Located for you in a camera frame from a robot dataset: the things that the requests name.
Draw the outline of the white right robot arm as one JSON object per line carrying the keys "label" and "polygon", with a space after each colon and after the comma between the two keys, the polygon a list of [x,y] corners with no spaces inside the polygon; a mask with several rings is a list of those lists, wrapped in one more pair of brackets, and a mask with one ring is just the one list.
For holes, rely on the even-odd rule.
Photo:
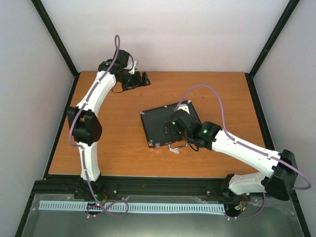
{"label": "white right robot arm", "polygon": [[189,144],[234,157],[257,170],[256,173],[227,175],[224,187],[235,195],[267,193],[287,201],[294,189],[298,172],[294,154],[265,149],[242,140],[214,123],[196,121],[169,123]]}

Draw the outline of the black poker set case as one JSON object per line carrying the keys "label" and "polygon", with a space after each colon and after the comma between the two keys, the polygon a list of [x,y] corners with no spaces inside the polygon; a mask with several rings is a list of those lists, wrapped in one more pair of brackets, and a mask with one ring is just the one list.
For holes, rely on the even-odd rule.
{"label": "black poker set case", "polygon": [[185,144],[181,146],[173,147],[172,144],[175,142],[163,141],[163,124],[171,122],[170,117],[174,113],[177,105],[177,103],[174,103],[140,112],[141,122],[150,149],[167,146],[169,151],[178,154],[181,148],[188,146],[188,142],[185,142]]}

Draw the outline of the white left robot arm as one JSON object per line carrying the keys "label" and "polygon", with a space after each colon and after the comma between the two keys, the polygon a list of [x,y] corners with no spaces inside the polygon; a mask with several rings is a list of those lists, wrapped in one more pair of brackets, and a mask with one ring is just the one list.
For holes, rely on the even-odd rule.
{"label": "white left robot arm", "polygon": [[95,182],[101,171],[98,167],[97,144],[102,134],[102,125],[98,113],[108,93],[120,82],[122,91],[150,85],[146,72],[137,70],[137,62],[119,63],[112,59],[103,61],[90,89],[75,106],[67,109],[69,123],[68,140],[70,146],[79,149],[81,178],[89,183],[85,192],[96,199],[102,195],[103,187]]}

